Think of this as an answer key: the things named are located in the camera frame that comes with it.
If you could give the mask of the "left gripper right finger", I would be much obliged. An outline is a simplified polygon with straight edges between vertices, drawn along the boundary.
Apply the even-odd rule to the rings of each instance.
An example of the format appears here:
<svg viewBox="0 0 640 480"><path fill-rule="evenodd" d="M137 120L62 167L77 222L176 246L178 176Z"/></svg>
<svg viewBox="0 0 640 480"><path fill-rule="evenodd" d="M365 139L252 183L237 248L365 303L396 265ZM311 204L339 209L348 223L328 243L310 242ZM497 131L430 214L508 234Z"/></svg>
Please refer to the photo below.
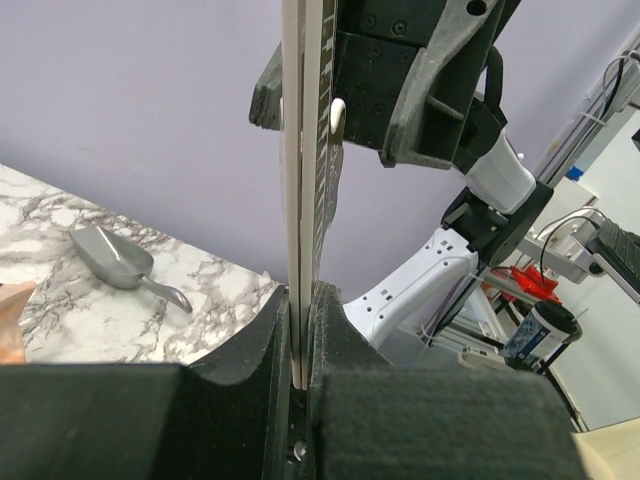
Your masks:
<svg viewBox="0 0 640 480"><path fill-rule="evenodd" d="M574 479L578 452L551 384L522 371L391 365L316 284L309 318L312 479Z"/></svg>

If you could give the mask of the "clear bag sealing clip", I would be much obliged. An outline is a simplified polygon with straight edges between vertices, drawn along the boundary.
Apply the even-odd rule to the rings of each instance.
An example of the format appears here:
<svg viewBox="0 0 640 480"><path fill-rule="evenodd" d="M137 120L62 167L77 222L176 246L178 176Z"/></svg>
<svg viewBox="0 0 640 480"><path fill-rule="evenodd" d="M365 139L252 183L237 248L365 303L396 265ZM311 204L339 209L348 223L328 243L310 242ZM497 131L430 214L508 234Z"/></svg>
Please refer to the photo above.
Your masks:
<svg viewBox="0 0 640 480"><path fill-rule="evenodd" d="M337 16L335 1L282 4L281 165L297 389L308 387L311 304L341 171L346 107L332 93Z"/></svg>

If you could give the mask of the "beige cat litter bag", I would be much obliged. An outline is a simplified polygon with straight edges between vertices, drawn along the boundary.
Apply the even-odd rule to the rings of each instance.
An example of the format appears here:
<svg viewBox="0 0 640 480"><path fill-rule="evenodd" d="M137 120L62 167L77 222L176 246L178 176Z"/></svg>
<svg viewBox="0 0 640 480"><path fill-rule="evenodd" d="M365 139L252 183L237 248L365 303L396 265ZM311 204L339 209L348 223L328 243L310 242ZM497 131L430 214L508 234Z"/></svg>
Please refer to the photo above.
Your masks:
<svg viewBox="0 0 640 480"><path fill-rule="evenodd" d="M26 281L2 284L0 301L1 364L24 364L26 361L23 333L19 319L37 284Z"/></svg>

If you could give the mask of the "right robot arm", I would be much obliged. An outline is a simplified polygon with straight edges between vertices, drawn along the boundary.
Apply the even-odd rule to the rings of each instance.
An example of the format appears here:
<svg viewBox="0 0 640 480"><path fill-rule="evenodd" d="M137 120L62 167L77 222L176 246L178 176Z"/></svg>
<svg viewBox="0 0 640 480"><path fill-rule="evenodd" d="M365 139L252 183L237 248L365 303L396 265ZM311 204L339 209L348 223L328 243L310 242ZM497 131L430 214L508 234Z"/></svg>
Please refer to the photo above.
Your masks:
<svg viewBox="0 0 640 480"><path fill-rule="evenodd" d="M421 249L346 304L373 345L423 337L459 311L474 276L508 257L551 198L522 165L501 108L496 40L514 1L286 1L250 121L282 134L292 351L306 349L344 146L386 168L453 170L464 189Z"/></svg>

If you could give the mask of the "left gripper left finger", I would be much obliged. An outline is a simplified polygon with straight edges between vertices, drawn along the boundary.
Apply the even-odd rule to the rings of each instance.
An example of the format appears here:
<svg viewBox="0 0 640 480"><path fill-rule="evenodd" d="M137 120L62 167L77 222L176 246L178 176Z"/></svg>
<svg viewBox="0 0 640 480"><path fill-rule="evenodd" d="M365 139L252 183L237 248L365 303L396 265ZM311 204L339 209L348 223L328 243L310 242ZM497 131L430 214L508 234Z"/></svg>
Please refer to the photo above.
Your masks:
<svg viewBox="0 0 640 480"><path fill-rule="evenodd" d="M5 479L282 479L289 299L190 365L1 370Z"/></svg>

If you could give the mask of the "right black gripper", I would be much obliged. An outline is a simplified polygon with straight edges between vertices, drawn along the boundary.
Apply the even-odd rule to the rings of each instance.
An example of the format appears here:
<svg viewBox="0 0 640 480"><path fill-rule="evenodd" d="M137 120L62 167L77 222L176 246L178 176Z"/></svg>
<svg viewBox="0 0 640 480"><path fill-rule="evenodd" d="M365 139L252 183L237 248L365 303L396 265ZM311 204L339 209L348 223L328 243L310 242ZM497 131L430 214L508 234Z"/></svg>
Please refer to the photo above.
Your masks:
<svg viewBox="0 0 640 480"><path fill-rule="evenodd" d="M503 60L494 45L502 1L342 1L334 95L346 141L385 167L468 170L505 126ZM281 128L282 47L252 93L249 121Z"/></svg>

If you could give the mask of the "metal litter scoop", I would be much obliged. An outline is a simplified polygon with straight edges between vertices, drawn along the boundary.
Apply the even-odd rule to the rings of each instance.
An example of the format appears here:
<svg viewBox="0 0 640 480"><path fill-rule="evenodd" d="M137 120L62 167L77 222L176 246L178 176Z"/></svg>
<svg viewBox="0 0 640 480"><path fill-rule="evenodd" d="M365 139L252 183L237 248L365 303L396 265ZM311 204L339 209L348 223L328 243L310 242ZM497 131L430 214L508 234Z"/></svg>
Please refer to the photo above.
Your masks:
<svg viewBox="0 0 640 480"><path fill-rule="evenodd" d="M142 247L99 226L72 230L69 237L81 260L103 282L121 290L142 287L188 314L193 312L184 293L151 278L154 258Z"/></svg>

